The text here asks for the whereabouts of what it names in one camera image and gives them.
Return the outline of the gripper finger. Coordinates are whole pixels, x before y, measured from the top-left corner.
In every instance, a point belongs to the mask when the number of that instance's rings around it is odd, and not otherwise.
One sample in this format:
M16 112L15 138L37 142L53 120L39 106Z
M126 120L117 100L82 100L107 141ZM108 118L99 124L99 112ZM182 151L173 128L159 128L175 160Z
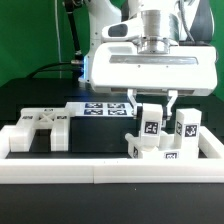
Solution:
M169 120L172 117L172 106L178 98L177 90L169 90L167 93L167 104L163 107L163 119Z
M136 89L128 89L127 90L127 98L132 106L132 114L136 119L140 119L142 116L142 104L136 101L137 90Z

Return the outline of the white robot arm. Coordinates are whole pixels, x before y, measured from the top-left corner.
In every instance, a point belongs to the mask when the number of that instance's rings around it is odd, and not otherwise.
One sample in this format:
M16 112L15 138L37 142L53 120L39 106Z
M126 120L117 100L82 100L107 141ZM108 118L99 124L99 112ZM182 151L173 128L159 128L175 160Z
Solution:
M217 51L210 45L214 19L209 0L64 0L73 12L85 6L90 22L90 50L81 53L73 31L80 78L97 92L124 92L137 116L146 110L138 94L165 95L166 118L179 96L208 96L217 86Z

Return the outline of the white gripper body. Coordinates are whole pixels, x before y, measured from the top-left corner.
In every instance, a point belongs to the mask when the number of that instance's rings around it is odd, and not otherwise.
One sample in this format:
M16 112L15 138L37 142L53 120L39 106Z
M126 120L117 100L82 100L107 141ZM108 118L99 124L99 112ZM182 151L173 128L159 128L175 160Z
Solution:
M96 49L90 83L97 92L180 96L207 96L217 86L217 51L210 45L181 46L161 29L141 20L106 26Z

